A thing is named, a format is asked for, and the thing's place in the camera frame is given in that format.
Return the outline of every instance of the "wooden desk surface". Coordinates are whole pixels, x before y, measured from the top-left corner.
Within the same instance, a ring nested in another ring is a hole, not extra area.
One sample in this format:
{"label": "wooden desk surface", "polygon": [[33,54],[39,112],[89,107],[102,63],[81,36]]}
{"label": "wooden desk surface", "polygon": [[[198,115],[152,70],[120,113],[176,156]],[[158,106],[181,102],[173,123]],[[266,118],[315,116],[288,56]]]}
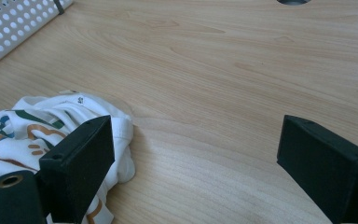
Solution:
{"label": "wooden desk surface", "polygon": [[0,62],[0,109],[62,90],[133,115],[115,223],[329,223],[276,154],[284,114],[358,145],[358,1],[75,0]]}

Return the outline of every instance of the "crumpled fabric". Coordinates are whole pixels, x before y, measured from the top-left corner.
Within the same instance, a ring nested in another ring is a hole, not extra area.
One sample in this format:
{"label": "crumpled fabric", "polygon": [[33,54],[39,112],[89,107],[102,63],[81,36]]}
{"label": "crumpled fabric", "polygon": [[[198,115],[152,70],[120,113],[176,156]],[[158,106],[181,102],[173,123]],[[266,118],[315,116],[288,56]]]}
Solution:
{"label": "crumpled fabric", "polygon": [[0,110],[0,176],[29,170],[36,173],[38,160],[80,124],[110,115],[115,162],[95,195],[82,224],[111,223],[106,194],[116,183],[135,174],[129,144],[133,136],[131,117],[105,100],[82,92],[55,97],[25,96],[10,110]]}

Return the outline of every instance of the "wooden table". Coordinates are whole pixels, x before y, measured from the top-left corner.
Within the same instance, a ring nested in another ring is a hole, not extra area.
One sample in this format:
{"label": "wooden table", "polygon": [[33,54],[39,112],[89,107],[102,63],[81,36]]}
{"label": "wooden table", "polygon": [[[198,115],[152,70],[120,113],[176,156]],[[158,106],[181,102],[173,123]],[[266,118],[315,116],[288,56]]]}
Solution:
{"label": "wooden table", "polygon": [[276,154],[285,114],[358,145],[358,1],[75,0],[0,61],[0,109],[62,90],[133,116],[114,223],[329,223]]}

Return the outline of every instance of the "printed fabric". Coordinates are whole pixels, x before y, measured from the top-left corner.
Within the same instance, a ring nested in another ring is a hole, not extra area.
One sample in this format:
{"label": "printed fabric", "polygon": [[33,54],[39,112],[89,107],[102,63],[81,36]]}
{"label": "printed fabric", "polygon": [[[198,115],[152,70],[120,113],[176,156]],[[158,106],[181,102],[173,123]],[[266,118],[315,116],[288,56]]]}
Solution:
{"label": "printed fabric", "polygon": [[112,120],[116,160],[82,224],[110,224],[113,215],[105,206],[107,191],[135,174],[129,148],[133,127],[129,115],[99,97],[77,92],[52,98],[26,96],[11,110],[0,110],[0,175],[19,170],[36,173],[38,160],[66,135],[83,122],[105,115]]}

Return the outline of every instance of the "metal perforated plate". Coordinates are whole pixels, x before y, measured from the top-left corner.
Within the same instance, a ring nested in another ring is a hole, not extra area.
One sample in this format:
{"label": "metal perforated plate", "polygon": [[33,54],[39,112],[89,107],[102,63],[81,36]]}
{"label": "metal perforated plate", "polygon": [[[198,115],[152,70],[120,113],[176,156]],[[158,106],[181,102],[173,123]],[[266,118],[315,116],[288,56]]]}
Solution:
{"label": "metal perforated plate", "polygon": [[[63,8],[73,0],[60,0]],[[0,59],[58,16],[53,0],[0,0]]]}

